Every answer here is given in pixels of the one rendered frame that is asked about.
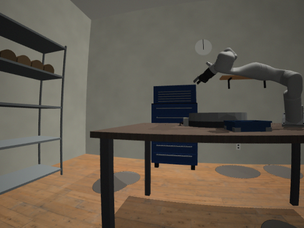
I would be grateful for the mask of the blue crate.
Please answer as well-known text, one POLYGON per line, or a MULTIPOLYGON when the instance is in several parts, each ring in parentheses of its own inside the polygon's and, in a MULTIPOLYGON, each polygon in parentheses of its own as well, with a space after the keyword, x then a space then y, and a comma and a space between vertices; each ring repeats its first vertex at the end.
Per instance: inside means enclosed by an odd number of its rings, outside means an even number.
POLYGON ((264 120, 224 120, 224 130, 233 132, 272 132, 272 121, 264 120))

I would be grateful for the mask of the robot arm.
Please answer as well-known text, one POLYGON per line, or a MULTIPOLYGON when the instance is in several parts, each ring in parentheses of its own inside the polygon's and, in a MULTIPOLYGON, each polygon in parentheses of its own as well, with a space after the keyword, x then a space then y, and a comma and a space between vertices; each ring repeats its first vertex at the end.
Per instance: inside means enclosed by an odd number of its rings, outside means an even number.
POLYGON ((236 59, 236 53, 231 48, 226 48, 218 54, 214 70, 256 80, 271 80, 286 86, 287 90, 283 93, 286 121, 296 123, 303 119, 303 105, 301 105, 303 79, 301 74, 290 70, 275 69, 261 63, 250 63, 242 67, 232 68, 236 59))

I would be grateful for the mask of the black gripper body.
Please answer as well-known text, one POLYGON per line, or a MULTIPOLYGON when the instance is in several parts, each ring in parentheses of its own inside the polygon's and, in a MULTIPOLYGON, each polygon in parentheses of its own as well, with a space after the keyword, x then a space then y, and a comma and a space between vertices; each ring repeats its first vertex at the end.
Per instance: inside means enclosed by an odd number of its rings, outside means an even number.
POLYGON ((218 72, 214 70, 214 64, 207 62, 206 63, 209 67, 203 74, 199 76, 199 80, 206 83, 210 78, 216 75, 218 72))

